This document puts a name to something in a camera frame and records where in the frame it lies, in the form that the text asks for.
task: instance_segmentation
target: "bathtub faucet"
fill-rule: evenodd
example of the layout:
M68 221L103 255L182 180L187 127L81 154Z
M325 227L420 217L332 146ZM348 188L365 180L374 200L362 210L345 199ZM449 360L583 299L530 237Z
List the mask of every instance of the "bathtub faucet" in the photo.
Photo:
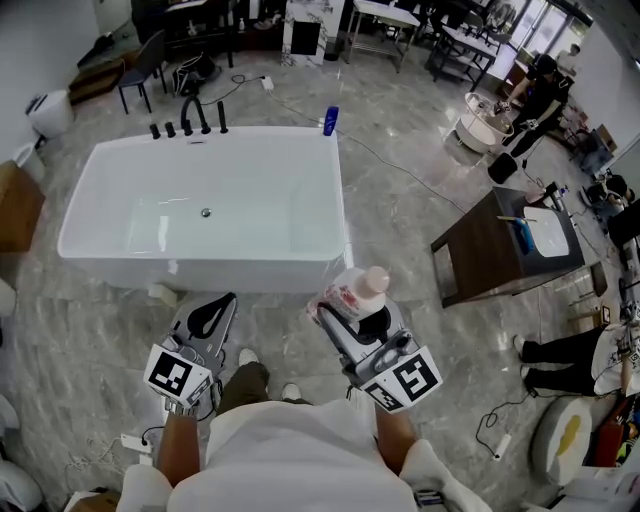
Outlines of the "bathtub faucet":
M196 104L198 116L200 117L200 125L202 126L202 134L206 135L207 133L211 132L211 128L207 124L207 120L204 117L202 104L195 94L189 96L182 105L182 113L180 114L180 126L184 130L185 135L189 136L193 133L193 130L191 129L191 121L187 119L187 113L189 111L189 105L191 105L191 102L194 102Z

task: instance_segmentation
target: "blue bottle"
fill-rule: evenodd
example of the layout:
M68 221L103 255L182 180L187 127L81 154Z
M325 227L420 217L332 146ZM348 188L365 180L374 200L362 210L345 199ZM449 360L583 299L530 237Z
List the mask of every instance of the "blue bottle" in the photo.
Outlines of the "blue bottle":
M336 128L336 122L338 121L338 107L329 107L327 109L327 115L324 117L324 134L328 137L333 133Z

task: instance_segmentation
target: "marble floor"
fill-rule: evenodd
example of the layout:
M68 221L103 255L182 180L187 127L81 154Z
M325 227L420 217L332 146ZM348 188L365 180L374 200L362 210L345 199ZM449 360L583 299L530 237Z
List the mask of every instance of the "marble floor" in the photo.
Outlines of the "marble floor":
M468 84L445 79L434 83L422 67L426 57L414 52L396 74L379 55L358 53L351 65L338 61L326 62L321 69L299 69L281 67L274 54L240 53L236 67L225 68L201 97L214 99L230 90L234 74L269 75L274 96L287 105L311 118L338 105L338 125L344 133L458 205L386 165L361 144L339 137L355 263L389 270L390 295L401 305L416 337L429 346L444 378L436 393L411 410L414 425L453 474L494 510L515 510L522 499L543 503L556 492L536 481L527 460L531 435L550 400L529 399L505 410L494 428L483 429L482 438L492 446L504 433L513 436L499 463L476 442L476 427L495 405L524 396L511 337L520 332L549 341L568 334L568 305L579 290L585 293L589 282L578 273L516 297L442 309L429 244L492 183L486 172L490 157L480 158L459 146L450 133L464 108ZM225 66L222 57L218 62ZM81 458L95 460L120 433L141 434L161 422L160 401L143 384L142 373L151 344L166 332L174 311L141 291L115 289L92 279L56 252L64 213L93 146L146 133L151 122L178 124L181 101L163 95L160 83L152 82L147 89L153 114L147 113L134 90L127 91L128 116L117 91L78 106L72 130L42 150L48 168L42 183L47 201L32 249L18 259L1 261L3 277L18 291L15 314L3 321L0 350L0 391L22 421L19 432L7 434L7 450L37 480L54 510L68 490L119 488L120 471L132 462L131 452L116 443L115 456L100 464L86 466ZM225 106L230 125L310 123L269 97L258 81L240 87L225 99ZM215 105L206 109L215 124ZM545 139L528 170L545 183L555 179L568 186L569 210L583 210L576 190L588 180L562 147ZM506 186L536 188L522 172ZM611 290L605 299L616 311L613 289L619 269L615 257L609 257L609 243L589 213L575 220L589 240L579 237L586 261L607 261ZM240 295L224 378L236 367L240 348L248 346L271 371L274 397L287 381L299 384L303 396L315 403L343 397L347 381L338 358L303 312L308 298ZM583 307L594 305L587 302Z

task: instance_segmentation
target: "white table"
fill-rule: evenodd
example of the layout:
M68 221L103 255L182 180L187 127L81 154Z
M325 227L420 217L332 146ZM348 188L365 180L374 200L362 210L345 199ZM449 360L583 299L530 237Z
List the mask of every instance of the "white table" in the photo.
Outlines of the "white table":
M472 53L473 57L467 56L468 53ZM462 32L450 27L442 27L440 39L431 52L429 60L424 65L425 69L428 69L434 63L434 57L438 54L440 54L442 61L440 65L434 66L433 81L438 80L438 77L443 73L462 80L470 80L473 84L470 92L475 91L482 77L484 77L497 57L497 51L487 46L481 39L464 35ZM478 62L479 58L487 59L486 63ZM455 67L455 64L465 67L464 71ZM471 69L480 71L480 74L474 77L469 73Z
M355 18L356 12L358 13L358 21L356 23L355 31L353 32L353 37L351 38L349 51L345 54L345 61L347 62L347 64L351 60L351 53L353 52L353 49L356 48L358 50L366 50L370 52L382 53L384 55L399 57L396 71L400 73L402 61L409 51L409 46L411 46L413 36L416 32L415 30L413 31L413 34L411 34L411 37L407 40L405 48L401 49L397 44L398 37L400 36L400 31L404 28L419 27L420 22L413 14L405 11L404 9L398 9L397 7L391 7L389 5L369 2L367 0L354 0L353 10L351 11L351 19L349 20L349 28L347 28L347 42L349 41L349 34L351 33L351 26L353 25L353 19ZM393 49L380 48L378 46L358 43L356 41L358 38L358 31L360 30L360 22L362 21L362 17L365 15L374 16L378 18L380 22L392 27L397 27L399 29L398 33L396 34L396 40L394 41Z

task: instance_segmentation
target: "freestanding bathtub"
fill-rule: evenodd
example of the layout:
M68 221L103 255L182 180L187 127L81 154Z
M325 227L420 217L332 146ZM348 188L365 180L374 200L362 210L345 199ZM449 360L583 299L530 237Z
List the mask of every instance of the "freestanding bathtub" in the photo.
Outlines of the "freestanding bathtub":
M317 292L345 268L338 143L236 127L98 144L58 253L125 288Z

